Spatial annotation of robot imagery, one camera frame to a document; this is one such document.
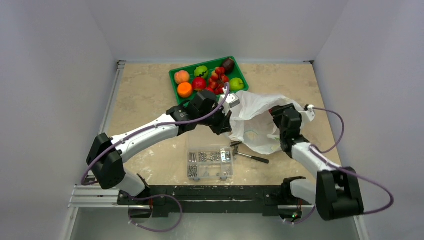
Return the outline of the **white plastic bag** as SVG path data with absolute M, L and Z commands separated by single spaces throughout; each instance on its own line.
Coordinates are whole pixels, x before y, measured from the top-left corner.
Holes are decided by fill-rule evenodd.
M 231 108 L 229 138 L 240 141 L 252 151 L 271 155 L 281 151 L 280 130 L 269 110 L 275 106 L 293 104 L 303 117 L 306 112 L 295 100 L 282 94 L 256 94 L 238 91 L 235 95 L 240 103 Z

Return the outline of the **fake red cherry bunch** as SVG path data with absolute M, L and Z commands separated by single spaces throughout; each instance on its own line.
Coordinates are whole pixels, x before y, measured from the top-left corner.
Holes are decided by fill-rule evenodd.
M 224 93 L 225 84 L 230 81 L 229 77 L 225 74 L 224 67 L 216 67 L 208 79 L 206 90 L 213 92 L 215 95 Z

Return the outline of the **fake green apple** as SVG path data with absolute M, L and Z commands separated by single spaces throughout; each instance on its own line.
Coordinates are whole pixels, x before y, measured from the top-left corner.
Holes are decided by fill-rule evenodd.
M 240 91 L 240 90 L 243 90 L 245 88 L 244 81 L 239 77 L 232 78 L 229 81 L 229 86 L 230 86 L 231 92 Z

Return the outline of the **fake red apple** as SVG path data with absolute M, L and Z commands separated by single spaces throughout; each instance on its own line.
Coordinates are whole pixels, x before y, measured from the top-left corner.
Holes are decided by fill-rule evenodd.
M 202 90 L 205 90 L 207 87 L 207 82 L 202 77 L 195 77 L 191 83 L 192 89 L 194 91 L 200 92 Z

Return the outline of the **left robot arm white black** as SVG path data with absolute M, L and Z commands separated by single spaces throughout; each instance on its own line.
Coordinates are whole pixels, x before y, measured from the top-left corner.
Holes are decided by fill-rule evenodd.
M 203 90 L 191 100 L 173 106 L 152 122 L 126 133 L 109 137 L 97 135 L 86 159 L 88 170 L 103 190 L 117 188 L 138 205 L 149 199 L 148 185 L 139 175 L 128 172 L 124 164 L 143 150 L 164 140 L 207 126 L 221 135 L 232 131 L 231 109 L 240 103 L 233 93 L 220 96 Z

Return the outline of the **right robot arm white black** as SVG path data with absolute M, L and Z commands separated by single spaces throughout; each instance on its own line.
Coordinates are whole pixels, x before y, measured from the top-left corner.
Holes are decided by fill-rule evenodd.
M 281 149 L 291 159 L 305 167 L 316 179 L 311 183 L 302 177 L 284 180 L 280 196 L 288 204 L 298 199 L 313 204 L 325 221 L 359 216 L 364 203 L 356 172 L 341 167 L 315 149 L 301 133 L 304 124 L 314 120 L 313 105 L 297 110 L 294 104 L 274 106 L 270 114 L 279 130 Z

